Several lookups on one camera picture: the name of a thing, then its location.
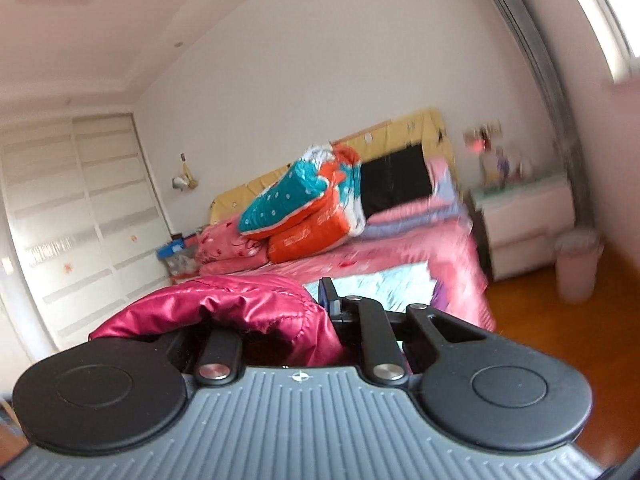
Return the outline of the magenta shiny down jacket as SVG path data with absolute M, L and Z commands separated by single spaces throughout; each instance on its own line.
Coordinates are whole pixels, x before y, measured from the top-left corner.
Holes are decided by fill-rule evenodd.
M 326 310 L 303 285 L 276 274 L 204 276 L 156 290 L 89 338 L 160 336 L 201 322 L 258 336 L 254 350 L 266 363 L 324 367 L 347 361 Z

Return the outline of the light blue down jacket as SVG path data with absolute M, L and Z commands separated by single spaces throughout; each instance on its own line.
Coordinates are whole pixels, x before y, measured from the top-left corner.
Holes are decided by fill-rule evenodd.
M 399 313 L 405 313 L 409 304 L 429 304 L 437 287 L 426 262 L 334 278 L 332 283 L 339 297 L 366 297 L 378 301 L 386 311 Z

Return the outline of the purple down jacket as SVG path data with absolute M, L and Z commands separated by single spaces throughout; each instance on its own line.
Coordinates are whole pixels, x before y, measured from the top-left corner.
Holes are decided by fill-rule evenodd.
M 457 281 L 451 276 L 433 278 L 435 281 L 430 306 L 439 311 L 454 314 L 454 296 L 456 296 Z

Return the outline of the pink plush bed cover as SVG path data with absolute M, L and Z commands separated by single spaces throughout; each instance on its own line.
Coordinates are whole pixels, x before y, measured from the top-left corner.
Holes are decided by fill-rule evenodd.
M 378 240 L 355 240 L 330 252 L 275 264 L 271 270 L 294 278 L 315 295 L 320 278 L 346 278 L 420 262 L 427 263 L 433 278 L 456 279 L 452 315 L 484 330 L 495 328 L 484 296 L 487 278 L 480 270 L 474 238 L 457 221 Z

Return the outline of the blue storage box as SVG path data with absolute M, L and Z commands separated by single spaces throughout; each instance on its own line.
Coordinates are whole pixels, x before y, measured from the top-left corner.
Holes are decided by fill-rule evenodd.
M 166 266 L 172 278 L 193 278 L 198 275 L 200 264 L 195 259 L 196 246 L 186 246 L 184 240 L 173 240 L 161 247 L 157 252 L 157 258 Z

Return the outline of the pink folded blanket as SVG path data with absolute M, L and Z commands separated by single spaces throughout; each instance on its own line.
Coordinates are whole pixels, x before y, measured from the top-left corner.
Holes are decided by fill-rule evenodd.
M 232 274 L 260 268 L 269 262 L 267 244 L 239 231 L 237 214 L 220 220 L 198 234 L 195 260 L 201 275 Z

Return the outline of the pink lilac folded bedding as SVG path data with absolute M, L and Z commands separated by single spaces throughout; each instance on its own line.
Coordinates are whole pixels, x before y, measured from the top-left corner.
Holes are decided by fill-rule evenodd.
M 457 221 L 466 232 L 471 232 L 473 222 L 460 200 L 446 159 L 429 158 L 425 166 L 434 185 L 433 194 L 372 214 L 360 240 L 398 236 L 447 221 Z

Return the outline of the white bedside table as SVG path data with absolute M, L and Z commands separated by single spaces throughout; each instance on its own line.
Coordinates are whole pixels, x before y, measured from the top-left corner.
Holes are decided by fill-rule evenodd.
M 575 225 L 572 188 L 562 171 L 505 188 L 473 188 L 465 199 L 491 281 L 548 266 L 556 237 Z

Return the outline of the white sliding wardrobe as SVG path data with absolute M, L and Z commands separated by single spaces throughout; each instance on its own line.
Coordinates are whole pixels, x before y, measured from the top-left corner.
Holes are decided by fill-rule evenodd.
M 169 240 L 129 115 L 62 118 L 1 133 L 1 188 L 26 283 L 64 350 L 169 285 Z

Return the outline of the pink waste bin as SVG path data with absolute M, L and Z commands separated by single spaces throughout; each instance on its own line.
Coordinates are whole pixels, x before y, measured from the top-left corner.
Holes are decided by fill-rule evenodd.
M 572 229 L 556 239 L 556 288 L 561 298 L 583 302 L 591 297 L 602 252 L 602 238 L 595 229 Z

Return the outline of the yellow headboard cover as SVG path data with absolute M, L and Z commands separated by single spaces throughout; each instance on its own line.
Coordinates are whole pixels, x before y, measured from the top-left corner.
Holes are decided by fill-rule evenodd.
M 454 149 L 447 136 L 442 114 L 437 108 L 424 108 L 394 120 L 386 120 L 361 130 L 351 136 L 331 143 L 340 162 L 370 162 L 398 152 L 411 145 L 419 145 L 423 157 L 430 164 L 428 170 L 435 183 L 444 176 L 445 170 L 458 189 L 458 172 Z M 209 223 L 242 214 L 250 203 L 266 188 L 276 183 L 288 171 L 288 165 L 272 170 L 262 176 L 241 184 L 216 196 L 209 207 Z

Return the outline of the grey curtain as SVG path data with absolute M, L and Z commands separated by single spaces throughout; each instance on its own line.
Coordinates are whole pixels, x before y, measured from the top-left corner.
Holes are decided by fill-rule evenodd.
M 492 0 L 521 48 L 544 98 L 555 133 L 556 150 L 570 180 L 576 222 L 594 226 L 587 166 L 570 100 L 560 71 L 525 0 Z

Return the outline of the wall hanging ornament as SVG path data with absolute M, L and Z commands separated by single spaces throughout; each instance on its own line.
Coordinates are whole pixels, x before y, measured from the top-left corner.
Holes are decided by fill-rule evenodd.
M 186 155 L 180 154 L 181 172 L 171 180 L 171 186 L 174 190 L 185 191 L 195 190 L 198 187 L 198 180 L 193 177 L 191 169 L 186 161 Z

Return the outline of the photo frame on nightstand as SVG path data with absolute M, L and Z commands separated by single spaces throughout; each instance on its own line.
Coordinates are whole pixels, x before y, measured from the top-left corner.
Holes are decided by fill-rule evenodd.
M 521 177 L 523 156 L 517 148 L 495 146 L 490 151 L 480 154 L 480 170 L 482 170 L 485 188 L 503 188 Z

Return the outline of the wall socket with red light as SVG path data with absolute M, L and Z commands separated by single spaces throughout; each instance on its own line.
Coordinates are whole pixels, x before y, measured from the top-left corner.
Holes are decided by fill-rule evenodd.
M 466 148 L 475 154 L 490 152 L 496 139 L 502 137 L 500 122 L 484 122 L 463 133 Z

